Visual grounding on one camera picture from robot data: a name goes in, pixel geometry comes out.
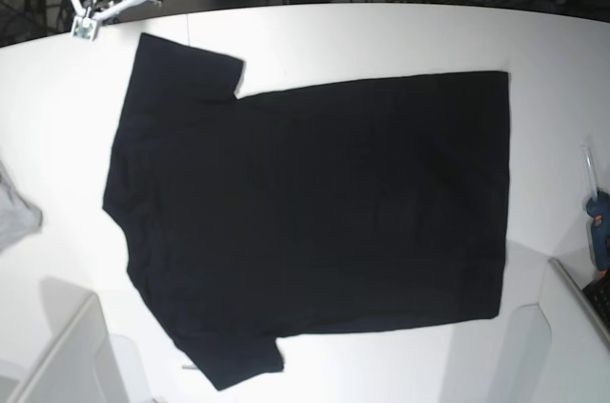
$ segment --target wire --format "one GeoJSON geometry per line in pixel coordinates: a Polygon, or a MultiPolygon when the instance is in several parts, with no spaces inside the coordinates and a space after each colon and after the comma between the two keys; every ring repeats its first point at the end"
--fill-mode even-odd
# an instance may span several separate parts
{"type": "Polygon", "coordinates": [[[53,32],[53,33],[57,33],[57,30],[51,28],[51,27],[43,27],[41,25],[38,24],[38,22],[36,22],[33,18],[28,17],[24,12],[15,9],[13,6],[5,3],[4,1],[0,0],[0,6],[3,6],[4,8],[6,8],[7,10],[9,10],[10,12],[14,13],[15,15],[21,17],[22,19],[30,22],[32,25],[38,27],[40,30],[44,30],[45,33],[47,31],[53,32]]]}
{"type": "Polygon", "coordinates": [[[71,29],[74,11],[70,0],[61,0],[59,11],[55,19],[55,27],[60,33],[65,33],[71,29]]]}

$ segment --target cable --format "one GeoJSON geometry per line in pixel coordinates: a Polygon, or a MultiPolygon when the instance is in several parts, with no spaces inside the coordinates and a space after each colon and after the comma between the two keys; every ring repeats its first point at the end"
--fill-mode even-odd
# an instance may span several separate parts
{"type": "Polygon", "coordinates": [[[31,17],[28,17],[24,12],[21,12],[20,10],[16,10],[13,6],[5,3],[4,1],[0,0],[0,6],[3,6],[4,8],[6,8],[7,10],[9,10],[10,12],[13,12],[14,14],[18,15],[19,17],[21,17],[22,19],[30,22],[32,25],[38,27],[40,30],[44,30],[45,32],[50,31],[53,33],[58,33],[57,30],[51,28],[51,27],[43,27],[41,25],[38,24],[38,22],[36,22],[34,19],[32,19],[31,17]]]}
{"type": "Polygon", "coordinates": [[[55,19],[56,29],[61,33],[71,30],[73,16],[74,13],[70,0],[61,0],[59,11],[57,12],[57,17],[55,19]]]}
{"type": "Polygon", "coordinates": [[[17,18],[19,18],[19,15],[15,14],[13,17],[9,18],[9,20],[2,26],[2,29],[0,30],[0,45],[5,45],[3,40],[7,38],[7,31],[17,18]]]}

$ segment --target black t-shirt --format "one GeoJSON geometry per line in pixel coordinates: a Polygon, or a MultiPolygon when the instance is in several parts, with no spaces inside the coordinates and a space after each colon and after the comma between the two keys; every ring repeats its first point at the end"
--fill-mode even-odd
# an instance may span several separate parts
{"type": "Polygon", "coordinates": [[[143,35],[104,197],[133,284],[218,389],[281,371],[278,337],[498,314],[505,72],[237,100],[243,68],[143,35]]]}

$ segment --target white panel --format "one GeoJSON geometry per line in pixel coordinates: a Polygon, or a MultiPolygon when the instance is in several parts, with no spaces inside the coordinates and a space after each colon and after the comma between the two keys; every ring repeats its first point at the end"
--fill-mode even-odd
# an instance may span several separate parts
{"type": "Polygon", "coordinates": [[[511,315],[488,403],[530,403],[551,349],[551,327],[539,305],[511,315]]]}
{"type": "Polygon", "coordinates": [[[9,400],[19,382],[26,375],[26,371],[14,363],[0,360],[0,403],[9,400]]]}
{"type": "Polygon", "coordinates": [[[557,262],[544,275],[539,303],[551,324],[553,347],[533,401],[607,403],[610,336],[557,262]]]}
{"type": "Polygon", "coordinates": [[[9,403],[130,403],[93,293],[23,379],[9,403]]]}
{"type": "Polygon", "coordinates": [[[111,335],[110,341],[130,401],[132,403],[152,402],[153,396],[136,344],[127,336],[119,334],[111,335]]]}

